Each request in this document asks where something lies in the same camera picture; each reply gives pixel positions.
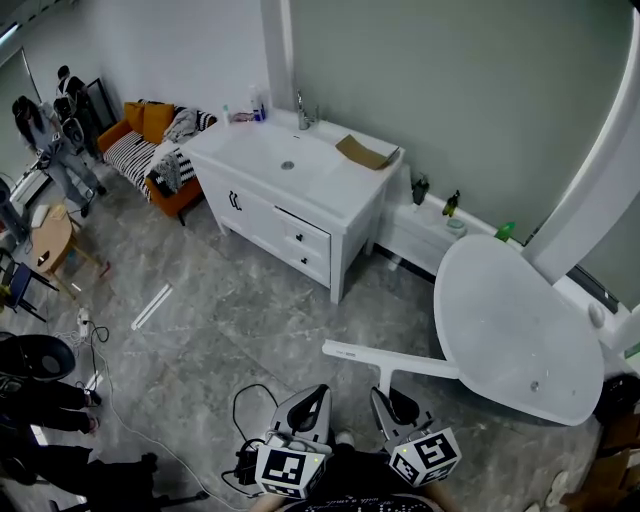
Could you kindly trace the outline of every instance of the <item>power strip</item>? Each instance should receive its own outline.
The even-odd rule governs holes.
[[[78,327],[80,328],[80,338],[87,338],[89,336],[89,311],[86,308],[80,308],[78,311]]]

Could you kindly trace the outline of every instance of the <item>round wooden table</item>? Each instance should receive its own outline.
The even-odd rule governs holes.
[[[66,259],[72,249],[75,249],[80,256],[97,267],[100,267],[100,263],[94,257],[78,247],[78,241],[75,236],[73,225],[75,224],[77,227],[81,226],[67,213],[66,208],[63,205],[59,206],[64,208],[64,214],[60,214],[61,210],[59,210],[58,206],[50,208],[42,225],[39,228],[34,229],[32,232],[32,268],[37,272],[50,276],[56,283],[58,283],[62,291],[75,300],[76,297],[73,292],[55,274],[58,267]],[[44,258],[47,253],[49,254],[46,256],[46,260],[41,264],[38,264],[40,258]]]

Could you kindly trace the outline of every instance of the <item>blanket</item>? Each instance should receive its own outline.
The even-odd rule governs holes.
[[[175,151],[164,155],[153,170],[162,177],[171,192],[175,194],[178,191],[182,185],[182,176],[180,175],[180,161]]]
[[[198,120],[198,112],[192,109],[181,110],[173,122],[169,125],[164,132],[163,142],[170,140],[176,144],[181,144],[186,139],[191,137],[198,129],[196,123]]]

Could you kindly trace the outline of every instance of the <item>black and white marker cube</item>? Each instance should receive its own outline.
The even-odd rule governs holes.
[[[256,482],[270,494],[306,499],[324,474],[328,455],[261,445]]]
[[[412,486],[419,487],[446,478],[461,458],[453,431],[447,428],[396,446],[389,465]]]

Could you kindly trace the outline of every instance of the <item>orange sofa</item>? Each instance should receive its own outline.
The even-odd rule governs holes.
[[[182,109],[183,107],[176,107],[174,116]],[[207,129],[216,121],[213,115],[198,111],[199,131]],[[98,138],[98,146],[107,163],[138,188],[147,200],[155,203],[169,217],[177,217],[184,226],[181,212],[187,205],[202,197],[202,188],[191,162],[182,154],[180,148],[175,152],[180,162],[183,182],[178,191],[173,193],[157,173],[151,171],[147,174],[147,167],[157,145],[147,142],[141,134],[133,131],[126,119],[103,133]]]

